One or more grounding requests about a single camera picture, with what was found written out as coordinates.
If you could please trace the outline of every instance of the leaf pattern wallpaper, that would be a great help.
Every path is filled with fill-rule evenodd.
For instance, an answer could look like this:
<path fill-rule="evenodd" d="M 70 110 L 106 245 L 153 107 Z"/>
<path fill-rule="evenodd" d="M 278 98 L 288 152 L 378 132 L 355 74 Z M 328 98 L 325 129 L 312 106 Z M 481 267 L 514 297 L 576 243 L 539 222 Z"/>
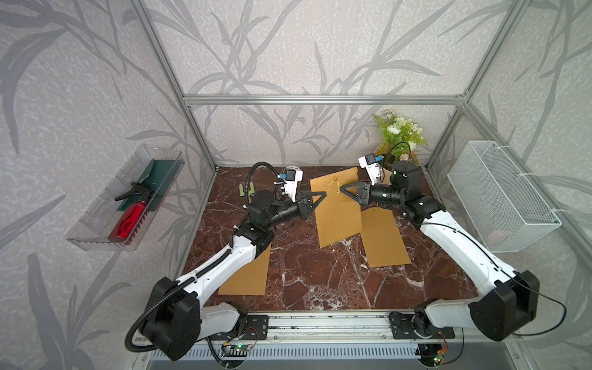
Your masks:
<path fill-rule="evenodd" d="M 188 94 L 463 93 L 511 1 L 147 0 Z M 380 137 L 365 105 L 193 106 L 217 163 L 341 165 Z M 453 107 L 392 107 L 434 145 Z M 419 155 L 428 157 L 430 147 Z"/>
<path fill-rule="evenodd" d="M 592 1 L 530 2 L 471 104 L 496 129 L 589 237 L 592 236 Z M 470 219 L 446 174 L 468 140 L 482 140 L 459 122 L 430 174 L 451 212 Z M 592 360 L 592 272 L 557 231 L 517 253 L 498 256 L 539 279 L 542 292 L 568 308 L 552 333 L 525 338 L 539 369 L 587 369 Z M 539 300 L 533 333 L 560 318 L 559 305 Z"/>
<path fill-rule="evenodd" d="M 127 327 L 184 263 L 213 171 L 126 2 L 8 0 L 0 24 L 0 368 L 123 368 Z M 185 166 L 138 249 L 67 242 L 140 144 Z"/>

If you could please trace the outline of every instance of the green clip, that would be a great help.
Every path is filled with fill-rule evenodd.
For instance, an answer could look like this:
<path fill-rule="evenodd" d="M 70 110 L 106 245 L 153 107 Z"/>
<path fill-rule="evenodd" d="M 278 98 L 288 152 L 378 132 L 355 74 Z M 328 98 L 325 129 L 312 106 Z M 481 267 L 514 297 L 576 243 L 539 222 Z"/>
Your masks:
<path fill-rule="evenodd" d="M 255 186 L 253 185 L 253 182 L 249 182 L 249 196 L 253 195 L 255 193 Z M 243 188 L 243 184 L 239 184 L 239 194 L 241 197 L 244 197 L 244 188 Z"/>

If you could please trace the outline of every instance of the mesh basket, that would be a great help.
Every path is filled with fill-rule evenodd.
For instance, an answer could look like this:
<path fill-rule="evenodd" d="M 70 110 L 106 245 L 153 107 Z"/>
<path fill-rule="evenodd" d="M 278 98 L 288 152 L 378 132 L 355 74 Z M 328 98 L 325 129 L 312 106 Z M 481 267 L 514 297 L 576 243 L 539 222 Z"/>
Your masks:
<path fill-rule="evenodd" d="M 448 178 L 492 252 L 522 250 L 561 226 L 555 212 L 494 141 L 469 141 Z"/>

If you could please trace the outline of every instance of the manila envelope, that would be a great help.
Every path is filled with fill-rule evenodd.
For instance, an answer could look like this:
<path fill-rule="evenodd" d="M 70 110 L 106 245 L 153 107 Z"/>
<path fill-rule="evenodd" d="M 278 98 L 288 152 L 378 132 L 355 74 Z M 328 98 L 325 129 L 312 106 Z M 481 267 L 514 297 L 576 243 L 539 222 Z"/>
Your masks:
<path fill-rule="evenodd" d="M 391 210 L 379 207 L 363 210 L 361 234 L 368 267 L 411 263 Z"/>
<path fill-rule="evenodd" d="M 265 295 L 271 244 L 256 259 L 235 272 L 218 290 L 219 295 Z"/>
<path fill-rule="evenodd" d="M 314 211 L 317 219 L 318 243 L 321 248 L 362 231 L 360 205 L 339 191 L 340 186 L 356 181 L 358 181 L 357 168 L 311 179 L 311 191 L 327 193 L 327 197 Z"/>

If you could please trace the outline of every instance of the robotic arm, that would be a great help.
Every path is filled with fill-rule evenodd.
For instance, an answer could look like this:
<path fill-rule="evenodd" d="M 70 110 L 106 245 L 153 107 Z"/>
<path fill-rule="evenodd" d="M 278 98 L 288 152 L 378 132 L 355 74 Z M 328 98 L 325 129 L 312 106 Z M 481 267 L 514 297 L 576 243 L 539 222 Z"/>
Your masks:
<path fill-rule="evenodd" d="M 368 170 L 371 179 L 378 177 Z M 421 336 L 447 326 L 478 328 L 488 338 L 503 340 L 534 320 L 539 280 L 503 262 L 470 236 L 435 198 L 420 189 L 421 169 L 397 161 L 392 165 L 392 185 L 356 182 L 341 186 L 351 199 L 394 205 L 417 230 L 434 240 L 469 276 L 480 297 L 467 300 L 437 300 L 415 309 L 414 329 Z M 348 191 L 357 187 L 355 193 Z"/>
<path fill-rule="evenodd" d="M 171 360 L 181 358 L 193 344 L 216 333 L 227 333 L 231 337 L 242 335 L 246 328 L 246 313 L 221 303 L 204 307 L 209 297 L 242 266 L 257 258 L 268 247 L 274 233 L 271 228 L 296 216 L 306 220 L 326 197 L 325 192 L 297 190 L 303 173 L 299 168 L 286 168 L 278 174 L 275 169 L 259 162 L 247 176 L 261 165 L 274 171 L 283 194 L 289 199 L 278 201 L 269 190 L 255 192 L 248 200 L 247 213 L 231 235 L 230 242 L 195 270 L 173 281 L 162 278 L 154 285 L 146 310 L 129 329 L 125 345 L 131 352 L 145 352 L 160 349 Z M 313 201 L 313 196 L 320 196 Z M 132 342 L 138 330 L 151 346 L 137 346 Z"/>

